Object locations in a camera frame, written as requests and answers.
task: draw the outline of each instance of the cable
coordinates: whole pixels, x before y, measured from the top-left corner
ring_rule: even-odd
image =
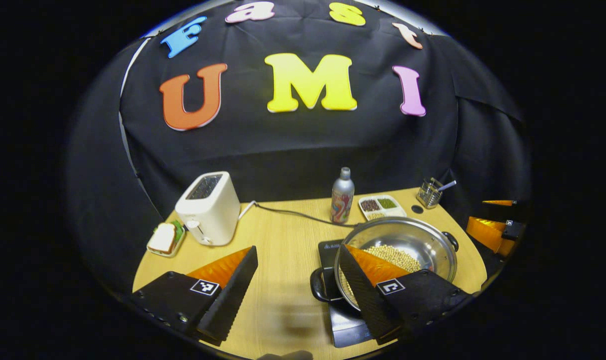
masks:
[[[262,205],[259,205],[259,203],[257,203],[257,202],[255,202],[254,205],[256,205],[258,208],[269,210],[271,212],[300,215],[300,216],[308,218],[308,219],[312,219],[312,220],[315,220],[315,221],[320,221],[321,223],[326,223],[326,224],[336,225],[336,226],[342,226],[344,228],[355,228],[355,227],[357,227],[357,226],[360,225],[359,223],[356,223],[354,225],[348,225],[348,224],[345,224],[345,223],[334,223],[334,222],[330,222],[330,221],[325,221],[323,219],[315,218],[315,217],[312,217],[312,216],[309,216],[309,215],[305,215],[305,214],[303,214],[301,212],[290,211],[290,210],[270,209],[268,207],[264,207]]]

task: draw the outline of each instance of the spray can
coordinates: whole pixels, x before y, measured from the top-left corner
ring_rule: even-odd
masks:
[[[332,221],[346,223],[354,199],[354,182],[348,167],[341,169],[341,177],[337,178],[332,187]]]

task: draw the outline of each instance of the foam letter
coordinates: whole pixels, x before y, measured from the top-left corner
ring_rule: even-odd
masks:
[[[234,13],[225,18],[226,23],[241,23],[246,20],[265,20],[274,16],[271,11],[274,8],[273,2],[258,1],[241,5],[234,9]]]
[[[330,16],[339,23],[346,23],[362,27],[365,25],[365,18],[360,16],[363,12],[358,7],[332,2],[330,4]]]
[[[407,26],[402,23],[393,22],[392,25],[398,28],[401,31],[401,35],[403,35],[403,39],[410,43],[411,46],[417,48],[418,50],[422,49],[422,44],[414,39],[417,35],[416,32],[410,30]]]
[[[313,109],[325,87],[321,105],[327,110],[355,110],[356,100],[349,87],[351,59],[342,55],[325,55],[316,70],[309,68],[296,54],[273,54],[265,57],[265,64],[274,68],[274,99],[267,109],[273,113],[293,112],[298,101],[292,98],[292,86],[308,109]]]
[[[178,75],[164,82],[159,90],[163,93],[163,116],[172,129],[184,130],[207,125],[221,109],[220,77],[227,64],[212,64],[201,68],[196,76],[203,79],[203,106],[198,111],[186,112],[183,102],[183,87],[189,75]]]
[[[167,56],[169,59],[175,57],[198,40],[198,36],[195,36],[200,32],[200,25],[198,24],[204,22],[205,19],[207,19],[205,16],[199,16],[161,41],[161,44],[167,44],[170,47],[170,54]]]
[[[419,94],[419,73],[404,66],[392,66],[392,69],[401,78],[403,88],[401,112],[406,116],[425,116],[427,111],[421,104],[421,94]]]

